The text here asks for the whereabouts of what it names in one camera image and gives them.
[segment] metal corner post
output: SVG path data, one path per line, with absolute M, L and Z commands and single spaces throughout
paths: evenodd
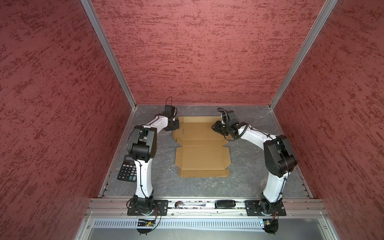
M 299 52 L 296 55 L 296 58 L 294 59 L 291 67 L 289 68 L 287 74 L 285 75 L 283 81 L 281 82 L 281 85 L 279 89 L 277 90 L 275 96 L 273 97 L 271 103 L 270 103 L 270 109 L 274 109 L 277 105 L 277 102 L 283 95 L 284 90 L 287 88 L 289 82 L 291 81 L 293 75 L 295 74 L 296 70 L 299 68 L 301 62 L 303 61 L 305 55 L 309 51 L 310 47 L 312 46 L 314 40 L 316 39 L 317 35 L 319 34 L 321 28 L 324 26 L 325 21 L 328 19 L 329 15 L 331 14 L 334 6 L 336 5 L 338 0 L 326 0 L 322 9 L 319 12 L 319 15 L 317 16 L 315 22 L 313 23 L 307 37 L 305 38 L 303 45 L 301 46 Z
M 113 70 L 115 71 L 115 74 L 121 84 L 121 87 L 125 93 L 125 96 L 127 97 L 129 104 L 131 105 L 132 110 L 136 108 L 136 102 L 133 99 L 133 95 L 131 91 L 129 90 L 129 86 L 127 84 L 127 81 L 125 80 L 125 77 L 123 75 L 123 72 L 121 71 L 121 68 L 119 66 L 119 63 L 113 53 L 113 50 L 111 46 L 109 45 L 107 36 L 104 33 L 104 30 L 101 26 L 101 23 L 99 21 L 99 18 L 97 17 L 96 11 L 91 3 L 91 0 L 80 0 L 85 12 L 88 15 L 89 20 L 91 21 L 91 24 L 93 26 L 93 29 L 96 32 L 97 37 L 99 38 L 101 45 L 105 51 L 105 54 L 107 55 L 109 62 L 112 65 Z

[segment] textured wallpaper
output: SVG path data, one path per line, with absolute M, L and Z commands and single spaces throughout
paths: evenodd
M 268 105 L 324 0 L 93 0 L 139 104 Z
M 0 239 L 72 240 L 130 107 L 79 0 L 0 3 Z
M 343 240 L 384 239 L 384 2 L 339 0 L 275 108 Z

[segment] gray marble surface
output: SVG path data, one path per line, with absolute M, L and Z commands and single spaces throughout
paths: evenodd
M 178 105 L 178 116 L 219 116 L 218 106 Z M 234 110 L 240 122 L 253 128 L 278 135 L 272 115 L 266 106 L 220 106 Z M 147 124 L 162 113 L 164 106 L 139 105 L 134 114 L 131 130 L 135 125 Z M 176 148 L 180 145 L 172 138 L 172 131 L 161 131 L 157 135 L 157 152 L 152 162 L 152 186 L 155 197 L 244 197 L 255 198 L 264 190 L 268 170 L 264 163 L 264 152 L 252 143 L 239 139 L 229 141 L 231 156 L 230 174 L 225 178 L 180 178 L 175 165 Z M 136 183 L 117 180 L 126 147 L 116 165 L 106 196 L 133 196 Z M 307 198 L 303 183 L 296 168 L 290 175 L 283 191 L 285 198 Z

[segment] robotic arm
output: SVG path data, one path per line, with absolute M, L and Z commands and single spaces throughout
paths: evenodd
M 221 135 L 232 136 L 234 140 L 245 139 L 264 150 L 265 165 L 269 171 L 264 191 L 260 194 L 259 210 L 265 216 L 277 212 L 282 204 L 282 191 L 290 172 L 297 165 L 293 148 L 284 135 L 270 135 L 252 128 L 245 122 L 238 122 L 233 110 L 217 109 L 222 113 L 222 121 L 217 121 L 212 129 Z
M 166 105 L 162 114 L 156 115 L 148 124 L 135 126 L 131 133 L 133 143 L 128 152 L 135 160 L 137 169 L 136 193 L 132 200 L 143 214 L 150 214 L 154 208 L 151 165 L 157 149 L 157 134 L 162 129 L 172 131 L 179 128 L 176 114 L 177 108 Z

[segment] flattened cardboard box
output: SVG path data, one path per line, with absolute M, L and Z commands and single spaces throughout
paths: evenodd
M 228 177 L 231 165 L 228 141 L 212 130 L 220 116 L 180 116 L 180 128 L 173 138 L 182 147 L 176 149 L 175 164 L 180 177 Z

